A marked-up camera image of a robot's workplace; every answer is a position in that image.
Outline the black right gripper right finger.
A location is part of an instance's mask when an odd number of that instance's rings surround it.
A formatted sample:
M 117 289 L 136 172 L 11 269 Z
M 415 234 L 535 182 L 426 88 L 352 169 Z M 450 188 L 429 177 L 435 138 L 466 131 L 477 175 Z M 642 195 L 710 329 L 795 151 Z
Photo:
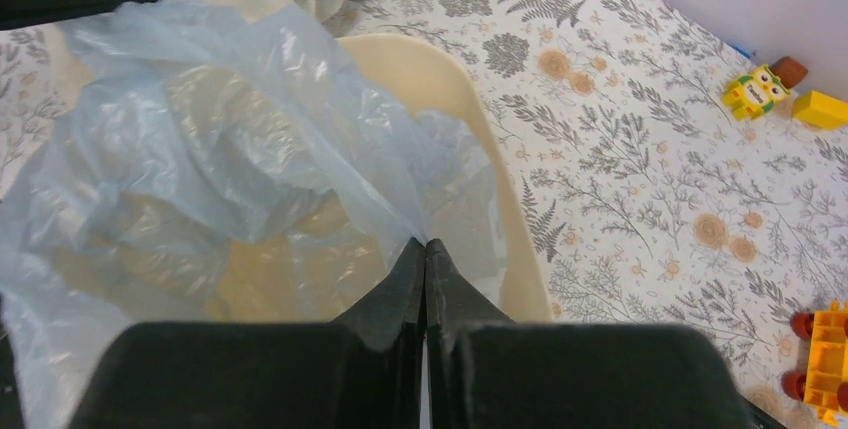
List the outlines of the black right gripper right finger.
M 435 428 L 748 428 L 723 359 L 681 325 L 518 323 L 425 250 Z

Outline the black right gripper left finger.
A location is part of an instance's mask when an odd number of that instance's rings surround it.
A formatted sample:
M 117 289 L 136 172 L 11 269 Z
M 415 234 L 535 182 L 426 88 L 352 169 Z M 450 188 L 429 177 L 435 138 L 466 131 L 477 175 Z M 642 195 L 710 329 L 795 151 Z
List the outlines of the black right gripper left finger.
M 425 249 L 328 322 L 147 322 L 103 354 L 74 428 L 415 428 Z

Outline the floral patterned table mat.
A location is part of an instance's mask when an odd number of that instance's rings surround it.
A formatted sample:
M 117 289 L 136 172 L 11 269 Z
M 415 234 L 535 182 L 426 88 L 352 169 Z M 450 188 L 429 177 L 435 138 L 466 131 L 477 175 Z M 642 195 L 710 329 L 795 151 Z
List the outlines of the floral patterned table mat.
M 789 428 L 789 329 L 847 298 L 847 133 L 785 100 L 735 120 L 750 63 L 661 0 L 347 0 L 340 35 L 411 36 L 464 61 L 540 264 L 547 314 L 678 322 Z

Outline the orange red toy car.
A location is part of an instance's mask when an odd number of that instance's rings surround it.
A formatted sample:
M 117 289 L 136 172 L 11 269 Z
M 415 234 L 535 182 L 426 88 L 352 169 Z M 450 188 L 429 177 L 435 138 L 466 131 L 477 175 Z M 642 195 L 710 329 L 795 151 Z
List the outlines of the orange red toy car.
M 835 428 L 847 426 L 847 304 L 796 313 L 793 332 L 809 343 L 806 367 L 785 373 L 782 390 L 815 411 L 819 421 Z

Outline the yellow toy figure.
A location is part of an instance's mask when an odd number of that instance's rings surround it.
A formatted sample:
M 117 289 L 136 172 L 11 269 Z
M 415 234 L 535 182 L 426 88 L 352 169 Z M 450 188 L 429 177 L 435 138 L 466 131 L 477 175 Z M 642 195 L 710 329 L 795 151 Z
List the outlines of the yellow toy figure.
M 728 82 L 721 102 L 736 120 L 756 120 L 789 97 L 780 77 L 768 65 L 761 65 Z

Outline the yellow toy block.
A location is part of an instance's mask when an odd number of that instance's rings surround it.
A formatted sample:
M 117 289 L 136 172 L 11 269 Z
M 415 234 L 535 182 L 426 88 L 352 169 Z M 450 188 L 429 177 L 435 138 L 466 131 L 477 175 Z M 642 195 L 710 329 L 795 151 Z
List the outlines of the yellow toy block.
M 793 103 L 794 118 L 827 130 L 847 124 L 847 103 L 818 91 L 810 91 Z

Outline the brown toy block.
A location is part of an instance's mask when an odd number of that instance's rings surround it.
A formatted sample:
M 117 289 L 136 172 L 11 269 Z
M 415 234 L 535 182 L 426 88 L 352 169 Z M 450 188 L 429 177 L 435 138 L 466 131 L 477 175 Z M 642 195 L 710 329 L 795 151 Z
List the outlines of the brown toy block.
M 771 72 L 780 79 L 786 89 L 799 85 L 808 75 L 808 68 L 796 59 L 784 56 L 770 65 Z

